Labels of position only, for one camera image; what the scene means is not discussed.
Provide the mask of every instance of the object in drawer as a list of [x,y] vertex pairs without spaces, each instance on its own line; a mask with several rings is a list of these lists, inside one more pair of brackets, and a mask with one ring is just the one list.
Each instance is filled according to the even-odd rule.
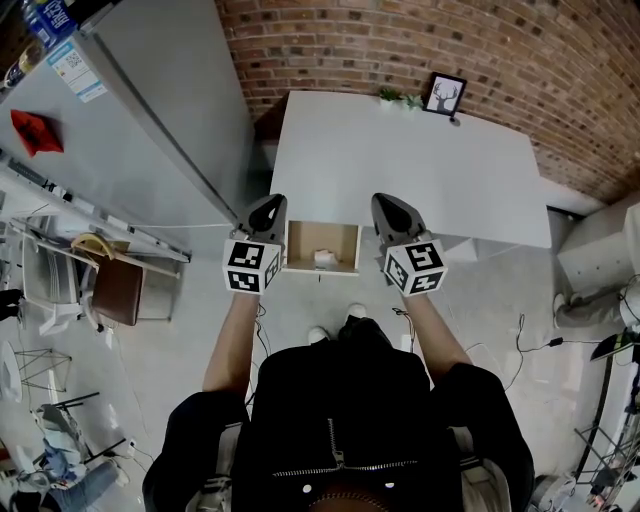
[[30,157],[33,158],[38,151],[64,153],[62,145],[42,117],[12,110],[11,122]]
[[328,267],[335,267],[338,265],[338,259],[336,258],[336,255],[326,249],[316,251],[313,254],[313,261],[315,261],[317,269],[326,269]]

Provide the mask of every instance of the sticker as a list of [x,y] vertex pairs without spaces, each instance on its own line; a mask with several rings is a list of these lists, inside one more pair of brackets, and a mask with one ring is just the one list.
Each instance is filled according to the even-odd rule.
[[442,260],[431,242],[407,247],[407,254],[416,272],[442,267]]
[[267,286],[269,286],[269,283],[271,282],[271,280],[278,273],[278,260],[279,259],[280,259],[280,253],[276,254],[276,257],[273,258],[273,261],[271,263],[269,263],[269,266],[267,267],[267,271],[266,271],[266,275],[265,275],[265,284],[264,284],[265,288]]
[[229,287],[233,290],[260,292],[260,283],[255,274],[229,271]]
[[409,279],[409,274],[407,274],[407,272],[391,255],[389,255],[385,274],[387,274],[391,280],[396,283],[398,288],[400,288],[400,291],[404,291],[404,287],[407,285],[407,279]]
[[442,279],[442,274],[444,274],[444,272],[436,272],[435,274],[416,277],[416,279],[413,281],[413,286],[411,287],[411,291],[409,293],[413,295],[414,293],[422,293],[428,292],[430,290],[435,290],[440,283],[440,279]]
[[230,267],[259,269],[264,245],[236,242],[229,258]]
[[84,103],[107,92],[107,88],[70,42],[53,52],[47,62]]

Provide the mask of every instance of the deer picture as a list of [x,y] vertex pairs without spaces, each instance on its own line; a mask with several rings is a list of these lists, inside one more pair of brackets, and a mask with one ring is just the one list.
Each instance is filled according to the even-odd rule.
[[453,100],[458,97],[458,88],[454,86],[453,94],[451,96],[449,96],[449,93],[447,93],[445,96],[442,96],[440,94],[440,85],[441,85],[440,82],[437,83],[433,88],[433,93],[432,93],[436,98],[438,98],[438,106],[436,107],[436,110],[438,112],[445,112],[445,113],[451,112],[453,109],[445,107],[444,104],[447,100]]

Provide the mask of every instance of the red object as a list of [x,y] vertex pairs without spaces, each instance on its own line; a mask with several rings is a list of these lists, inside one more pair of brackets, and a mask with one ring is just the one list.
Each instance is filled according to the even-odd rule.
[[30,157],[33,158],[38,151],[64,153],[57,137],[42,117],[21,110],[12,110],[11,122]]

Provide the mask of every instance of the floor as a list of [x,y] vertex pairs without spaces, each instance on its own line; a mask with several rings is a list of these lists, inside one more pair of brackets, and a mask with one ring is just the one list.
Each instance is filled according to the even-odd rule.
[[[554,246],[561,243],[571,222],[550,214]],[[184,267],[171,323],[123,326],[114,335],[96,334],[85,320],[74,322],[60,335],[37,335],[38,312],[27,308],[26,329],[7,320],[0,339],[14,349],[54,347],[73,357],[67,393],[60,399],[99,391],[99,397],[75,409],[74,415],[95,448],[121,437],[134,438],[138,448],[156,456],[162,447],[169,414],[180,401],[199,390],[216,335],[231,300],[221,273],[223,240],[228,228],[207,230],[209,248]],[[273,352],[302,345],[313,325],[336,332],[352,302],[366,305],[400,348],[408,334],[405,318],[391,310],[399,295],[385,285],[374,256],[374,233],[363,232],[361,275],[358,278],[281,273],[264,297],[262,319]],[[431,299],[466,348],[477,344],[471,357],[494,370],[507,386],[520,365],[515,336],[520,314],[525,315],[521,348],[543,345],[554,337],[551,302],[554,291],[566,288],[552,250],[517,247],[485,261],[451,264],[441,290]],[[588,333],[570,333],[589,339]],[[589,363],[588,345],[564,344],[524,356],[522,369],[507,392],[522,433],[534,456],[536,473],[559,474],[573,469],[583,446],[574,427],[588,425],[600,394],[604,362]],[[254,361],[265,350],[256,343]],[[49,400],[34,391],[32,406]],[[9,446],[22,445],[38,455],[40,434],[29,417],[29,397],[22,404],[0,402],[0,438]],[[141,482],[150,458],[121,459],[131,478],[125,488],[112,487],[96,503],[102,511],[143,510]]]

